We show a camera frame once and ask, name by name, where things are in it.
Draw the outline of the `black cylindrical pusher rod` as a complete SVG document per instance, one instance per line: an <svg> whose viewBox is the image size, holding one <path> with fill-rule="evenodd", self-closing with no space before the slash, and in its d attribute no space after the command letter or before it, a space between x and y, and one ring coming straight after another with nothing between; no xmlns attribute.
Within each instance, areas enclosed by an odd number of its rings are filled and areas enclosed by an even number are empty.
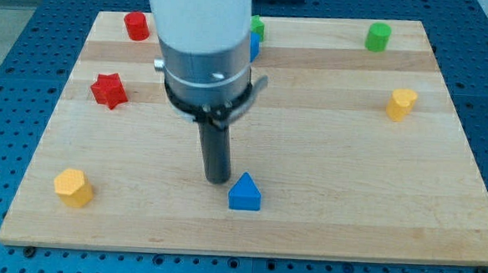
<svg viewBox="0 0 488 273"><path fill-rule="evenodd" d="M229 128L220 129L211 123L198 126L205 177L214 185L225 183L231 176Z"/></svg>

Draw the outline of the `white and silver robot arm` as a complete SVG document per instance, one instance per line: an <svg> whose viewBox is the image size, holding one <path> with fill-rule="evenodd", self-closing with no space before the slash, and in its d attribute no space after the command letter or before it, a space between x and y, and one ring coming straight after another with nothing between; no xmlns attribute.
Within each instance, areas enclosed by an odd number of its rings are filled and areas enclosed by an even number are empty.
<svg viewBox="0 0 488 273"><path fill-rule="evenodd" d="M205 177L231 176L231 124L254 104L267 77L252 80L252 0L149 0L160 42L155 69L166 96L198 125Z"/></svg>

